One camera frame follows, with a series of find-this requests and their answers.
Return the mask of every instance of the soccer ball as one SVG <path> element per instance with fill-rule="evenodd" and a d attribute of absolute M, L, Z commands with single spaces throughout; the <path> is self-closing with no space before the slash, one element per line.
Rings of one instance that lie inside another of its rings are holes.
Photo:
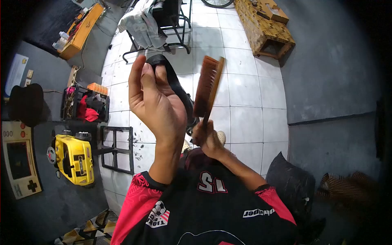
<path fill-rule="evenodd" d="M 156 214 L 156 216 L 161 216 L 166 212 L 166 208 L 162 201 L 158 201 L 154 205 L 152 211 Z"/>

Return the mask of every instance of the white shoe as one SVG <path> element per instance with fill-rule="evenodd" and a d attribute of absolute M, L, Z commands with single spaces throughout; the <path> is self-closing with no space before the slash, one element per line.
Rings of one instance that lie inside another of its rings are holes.
<path fill-rule="evenodd" d="M 221 142 L 222 145 L 224 145 L 226 143 L 226 135 L 223 131 L 218 131 L 218 139 Z"/>
<path fill-rule="evenodd" d="M 189 149 L 191 146 L 189 145 L 187 140 L 184 140 L 184 144 L 182 145 L 181 153 L 184 153 L 186 149 Z"/>

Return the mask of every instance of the white tile floor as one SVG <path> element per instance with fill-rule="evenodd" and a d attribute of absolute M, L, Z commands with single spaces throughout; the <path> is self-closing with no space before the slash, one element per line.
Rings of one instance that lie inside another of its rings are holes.
<path fill-rule="evenodd" d="M 189 5 L 183 5 L 185 15 Z M 286 99 L 277 60 L 254 57 L 233 6 L 214 9 L 194 0 L 192 29 L 185 29 L 183 47 L 173 47 L 172 54 L 163 53 L 173 66 L 178 79 L 187 93 L 194 98 L 205 55 L 226 58 L 218 94 L 211 113 L 216 130 L 226 134 L 225 147 L 243 163 L 265 177 L 274 157 L 282 151 L 287 157 L 289 131 L 286 118 Z M 174 31 L 166 31 L 167 43 L 178 42 Z M 107 52 L 102 69 L 102 84 L 109 87 L 109 126 L 132 126 L 135 173 L 147 171 L 153 160 L 155 137 L 140 121 L 128 105 L 128 76 L 137 54 L 128 54 L 128 64 L 122 54 L 131 47 L 125 33 L 115 36 L 112 49 Z M 140 52 L 150 57 L 162 54 L 152 50 Z M 126 142 L 129 135 L 118 133 L 117 141 Z M 112 145 L 111 135 L 106 136 Z M 111 163 L 112 155 L 105 155 L 105 163 Z M 118 165 L 129 168 L 127 156 L 119 156 Z M 119 212 L 132 176 L 113 172 L 101 167 L 101 176 L 110 208 Z"/>

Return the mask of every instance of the woven wooden box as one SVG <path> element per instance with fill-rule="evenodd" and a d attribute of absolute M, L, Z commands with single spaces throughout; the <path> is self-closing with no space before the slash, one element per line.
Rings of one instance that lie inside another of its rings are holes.
<path fill-rule="evenodd" d="M 286 25 L 259 16 L 251 1 L 235 0 L 234 7 L 244 27 L 253 55 L 266 55 L 278 60 L 295 45 Z"/>

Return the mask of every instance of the white cloth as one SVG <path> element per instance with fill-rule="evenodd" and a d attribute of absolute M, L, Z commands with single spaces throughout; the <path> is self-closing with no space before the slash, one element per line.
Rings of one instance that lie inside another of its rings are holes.
<path fill-rule="evenodd" d="M 128 30 L 138 45 L 164 51 L 166 38 L 158 35 L 158 25 L 152 16 L 156 0 L 139 0 L 135 8 L 121 18 L 118 30 Z"/>

